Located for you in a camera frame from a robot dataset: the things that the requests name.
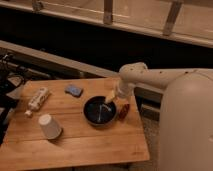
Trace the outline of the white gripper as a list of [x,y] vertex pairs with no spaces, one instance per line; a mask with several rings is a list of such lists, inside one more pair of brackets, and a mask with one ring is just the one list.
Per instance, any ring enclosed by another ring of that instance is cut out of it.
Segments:
[[134,85],[132,83],[128,83],[125,81],[120,80],[116,86],[115,86],[115,91],[112,90],[105,98],[105,103],[111,103],[116,96],[118,98],[124,98],[124,99],[128,99],[134,90]]

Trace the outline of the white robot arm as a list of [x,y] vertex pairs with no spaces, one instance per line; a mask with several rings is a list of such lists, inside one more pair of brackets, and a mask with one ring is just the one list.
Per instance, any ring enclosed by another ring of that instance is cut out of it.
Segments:
[[213,171],[213,69],[126,64],[106,101],[127,99],[140,84],[163,91],[158,171]]

